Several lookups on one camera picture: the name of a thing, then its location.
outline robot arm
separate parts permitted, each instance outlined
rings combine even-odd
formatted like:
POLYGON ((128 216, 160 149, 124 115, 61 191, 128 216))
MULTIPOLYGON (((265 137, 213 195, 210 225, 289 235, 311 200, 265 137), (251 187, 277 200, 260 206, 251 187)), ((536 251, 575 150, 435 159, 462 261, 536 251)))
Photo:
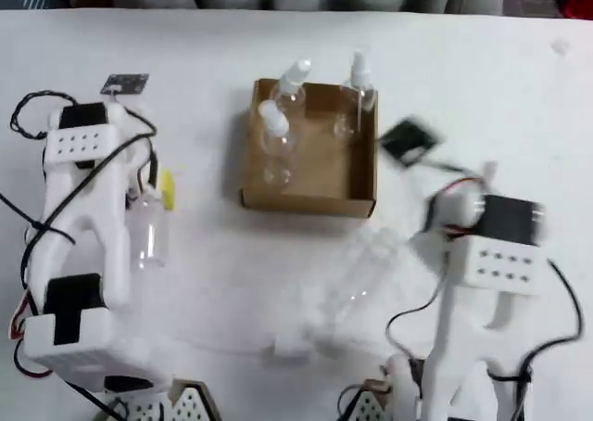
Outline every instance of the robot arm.
MULTIPOLYGON (((44 220, 89 169, 129 139, 128 119, 118 103, 76 105, 52 115, 44 220)), ((39 314, 27 320, 25 353, 91 391, 159 390, 170 384, 170 376, 156 367, 158 353, 151 343, 120 319, 132 282, 126 193, 148 150, 141 140, 121 152, 52 223, 74 238, 92 231, 103 250, 102 272, 65 276, 72 245, 54 232, 45 233, 32 251, 27 284, 39 314)))
MULTIPOLYGON (((469 229, 448 245, 435 346, 423 368, 422 421, 448 420, 451 402, 476 363, 486 362, 496 375, 517 375, 529 346, 529 309, 539 294, 537 274, 546 261, 536 244, 543 236, 541 211, 533 202, 477 192, 474 188, 448 194, 437 203, 437 221, 469 229), (468 305, 481 299, 485 291, 498 299, 495 317, 488 325, 474 320, 468 305)), ((511 419, 517 406, 516 385, 494 381, 498 421, 511 419)), ((397 421, 416 419, 409 417, 410 395, 403 396, 414 387, 409 376, 394 379, 397 421)), ((524 396, 529 419, 531 391, 524 396)))

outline brown cardboard tray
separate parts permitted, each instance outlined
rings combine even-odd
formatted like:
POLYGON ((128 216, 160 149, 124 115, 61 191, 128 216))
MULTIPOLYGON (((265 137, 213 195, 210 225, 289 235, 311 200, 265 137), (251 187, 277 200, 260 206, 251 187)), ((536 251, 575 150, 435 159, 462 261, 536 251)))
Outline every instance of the brown cardboard tray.
POLYGON ((275 83, 276 80, 269 79, 255 82, 243 160, 243 206, 265 211, 371 217, 377 191, 378 103, 362 115, 361 138, 355 143, 344 142, 334 136, 339 87, 306 83, 306 118, 291 123, 298 137, 294 177, 289 185, 278 190, 263 180, 265 155, 260 148, 262 127, 258 113, 259 103, 269 98, 275 83))

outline white table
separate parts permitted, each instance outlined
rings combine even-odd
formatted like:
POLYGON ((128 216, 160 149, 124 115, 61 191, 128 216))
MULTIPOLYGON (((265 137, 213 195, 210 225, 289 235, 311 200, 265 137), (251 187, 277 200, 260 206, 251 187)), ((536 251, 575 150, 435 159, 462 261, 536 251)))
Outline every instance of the white table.
MULTIPOLYGON (((33 213, 43 203, 42 145, 7 129, 16 103, 45 88, 92 102, 110 73, 150 73, 143 95, 129 101, 142 102, 159 126, 159 154, 175 175, 178 206, 168 271, 136 278, 138 320, 168 339, 178 376, 208 383, 225 420, 334 419, 339 390, 376 376, 393 351, 383 336, 388 316, 423 303, 435 286, 434 274, 402 245, 380 292, 340 327, 342 353, 292 366, 261 359, 281 327, 302 322, 299 315, 314 305, 323 281, 348 268, 341 254, 349 240, 385 226, 406 239, 417 229, 418 195, 448 180, 416 168, 402 177, 381 160, 377 212, 368 223, 241 209, 231 187, 239 117, 253 81, 277 76, 296 57, 313 60, 312 81, 340 83, 353 48, 370 45, 380 130, 417 115, 446 139, 435 157, 476 169, 497 160, 498 190, 546 205, 549 256, 593 315, 591 23, 381 13, 4 11, 0 43, 6 124, 0 190, 33 213), (302 291, 300 303, 294 289, 302 291)), ((38 100, 22 124, 43 128, 58 104, 38 100)), ((0 208, 0 228, 0 314, 7 322, 20 294, 24 222, 0 208)), ((574 326, 561 284, 551 272, 542 274, 549 286, 536 304, 535 340, 574 326)), ((398 338, 427 353, 436 312, 437 306, 402 320, 398 338)), ((586 338, 537 361, 535 419, 590 418, 591 347, 586 338)), ((57 378, 20 376, 12 349, 0 340, 6 419, 90 419, 95 409, 57 378)))

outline white spray nozzle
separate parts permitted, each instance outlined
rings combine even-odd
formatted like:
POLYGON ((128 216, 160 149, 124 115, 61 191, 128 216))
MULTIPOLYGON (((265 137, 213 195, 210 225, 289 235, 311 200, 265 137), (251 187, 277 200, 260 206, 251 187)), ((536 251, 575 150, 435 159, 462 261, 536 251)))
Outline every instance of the white spray nozzle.
POLYGON ((266 132, 277 137, 288 134, 288 120, 272 100, 262 101, 258 107, 266 132))
POLYGON ((310 71, 311 61, 300 59, 280 79, 280 90, 285 94, 294 95, 303 85, 310 71))
POLYGON ((350 72, 350 83, 356 89, 367 90, 371 88, 371 66, 364 49, 354 52, 354 61, 350 72))

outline clear plastic bottle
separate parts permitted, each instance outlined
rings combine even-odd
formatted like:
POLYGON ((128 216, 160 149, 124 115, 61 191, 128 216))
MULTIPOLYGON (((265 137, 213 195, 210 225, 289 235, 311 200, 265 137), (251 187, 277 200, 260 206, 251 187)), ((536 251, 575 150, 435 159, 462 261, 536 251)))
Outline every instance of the clear plastic bottle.
POLYGON ((309 76, 311 61, 300 59, 278 80, 270 93, 270 99, 286 115, 290 122, 305 117, 306 94, 303 83, 309 76))
POLYGON ((293 176, 293 155, 297 139, 286 116, 272 100, 259 105, 263 132, 261 149, 267 155, 263 178, 268 185, 287 185, 293 176))
POLYGON ((340 93, 334 134, 343 140, 354 140, 362 132, 362 114, 372 111, 376 99, 371 68, 364 50, 358 49, 354 53, 350 78, 340 86, 340 93))
POLYGON ((146 191, 126 212, 132 268, 163 267, 169 255, 169 221, 157 193, 146 191))
POLYGON ((347 270, 327 289, 322 310, 329 325, 340 324, 364 302, 374 299, 377 288, 394 272, 397 235, 381 228, 367 240, 357 236, 340 256, 349 263, 347 270))

